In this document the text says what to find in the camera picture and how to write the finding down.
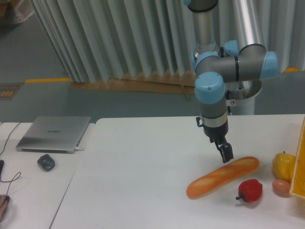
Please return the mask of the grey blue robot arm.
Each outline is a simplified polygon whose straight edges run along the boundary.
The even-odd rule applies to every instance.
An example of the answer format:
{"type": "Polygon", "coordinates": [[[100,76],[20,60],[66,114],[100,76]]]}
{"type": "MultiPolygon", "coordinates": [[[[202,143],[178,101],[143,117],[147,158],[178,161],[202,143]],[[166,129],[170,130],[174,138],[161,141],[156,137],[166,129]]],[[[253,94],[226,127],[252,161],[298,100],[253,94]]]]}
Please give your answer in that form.
{"type": "Polygon", "coordinates": [[[233,159],[233,150],[226,141],[228,132],[228,105],[230,91],[227,83],[261,81],[275,77],[278,58],[264,45],[263,34],[255,3],[252,0],[234,0],[236,40],[218,48],[215,37],[214,14],[216,0],[186,0],[192,12],[196,48],[192,54],[196,74],[194,91],[200,116],[197,125],[216,145],[224,163],[233,159]]]}

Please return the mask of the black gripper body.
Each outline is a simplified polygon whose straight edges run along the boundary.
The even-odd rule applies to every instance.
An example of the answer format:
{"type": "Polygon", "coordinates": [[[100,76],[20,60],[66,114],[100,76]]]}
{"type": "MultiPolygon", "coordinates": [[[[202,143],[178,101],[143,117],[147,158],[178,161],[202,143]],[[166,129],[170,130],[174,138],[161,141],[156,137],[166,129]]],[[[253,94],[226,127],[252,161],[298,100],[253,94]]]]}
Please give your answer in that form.
{"type": "Polygon", "coordinates": [[[225,138],[229,130],[227,116],[218,118],[198,116],[196,117],[196,124],[203,129],[211,143],[227,143],[225,138]]]}

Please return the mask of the person's hand on mouse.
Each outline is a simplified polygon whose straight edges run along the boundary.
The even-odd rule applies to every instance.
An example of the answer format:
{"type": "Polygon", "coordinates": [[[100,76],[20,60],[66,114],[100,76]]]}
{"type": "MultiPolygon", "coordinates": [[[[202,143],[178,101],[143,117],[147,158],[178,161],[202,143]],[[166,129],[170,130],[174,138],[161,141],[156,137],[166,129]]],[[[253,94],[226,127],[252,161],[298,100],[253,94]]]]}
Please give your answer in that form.
{"type": "Polygon", "coordinates": [[[7,195],[0,196],[0,218],[2,218],[5,210],[8,207],[9,202],[10,202],[10,196],[7,195]]]}

